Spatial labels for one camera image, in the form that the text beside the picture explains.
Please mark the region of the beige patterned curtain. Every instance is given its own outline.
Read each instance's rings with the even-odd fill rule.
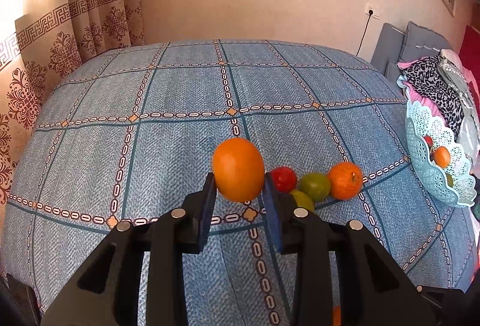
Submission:
[[[14,169],[58,82],[106,50],[143,44],[140,0],[0,0],[0,237]]]

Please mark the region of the orange fruit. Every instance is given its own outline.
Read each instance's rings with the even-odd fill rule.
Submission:
[[[335,306],[333,308],[333,326],[340,326],[341,325],[341,315],[342,311],[340,310],[340,306]]]
[[[362,188],[362,169],[352,162],[337,163],[327,177],[332,184],[330,194],[338,200],[349,200]]]
[[[435,163],[441,168],[446,168],[450,164],[450,152],[447,147],[440,146],[433,152]]]
[[[242,137],[225,140],[215,149],[212,170],[218,190],[230,201],[253,200],[263,188],[262,156],[252,142]]]

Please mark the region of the clothing pile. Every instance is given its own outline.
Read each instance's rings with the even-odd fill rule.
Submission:
[[[473,168],[480,150],[480,95],[472,72],[450,49],[397,66],[402,73],[397,84],[412,102],[428,106],[453,131]]]

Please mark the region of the leopard print fabric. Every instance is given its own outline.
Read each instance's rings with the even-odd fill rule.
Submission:
[[[437,71],[440,59],[440,56],[427,56],[401,71],[421,96],[431,99],[438,106],[456,139],[464,114],[460,98]]]

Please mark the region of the wall socket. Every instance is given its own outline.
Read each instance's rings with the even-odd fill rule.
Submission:
[[[380,8],[378,6],[375,6],[373,5],[372,3],[367,3],[365,5],[365,14],[366,15],[370,15],[369,13],[369,10],[372,10],[373,11],[373,14],[371,15],[373,18],[375,18],[376,20],[379,20],[380,19]]]

